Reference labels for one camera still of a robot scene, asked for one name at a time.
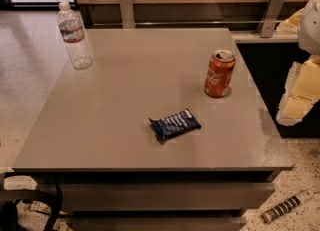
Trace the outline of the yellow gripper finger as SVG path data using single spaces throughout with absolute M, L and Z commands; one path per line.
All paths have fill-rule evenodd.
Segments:
M 289 69 L 276 121 L 293 126 L 320 100 L 320 58 L 309 58 L 303 64 L 294 62 Z
M 292 14 L 289 18 L 282 21 L 276 28 L 276 31 L 284 34 L 297 34 L 298 27 L 300 23 L 300 19 L 302 16 L 304 9 L 300 9 L 294 14 Z

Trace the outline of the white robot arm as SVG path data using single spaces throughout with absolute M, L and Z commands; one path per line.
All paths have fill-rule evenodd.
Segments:
M 288 71 L 276 121 L 293 126 L 320 100 L 320 0 L 309 0 L 300 12 L 298 46 L 310 53 L 304 63 L 294 62 Z

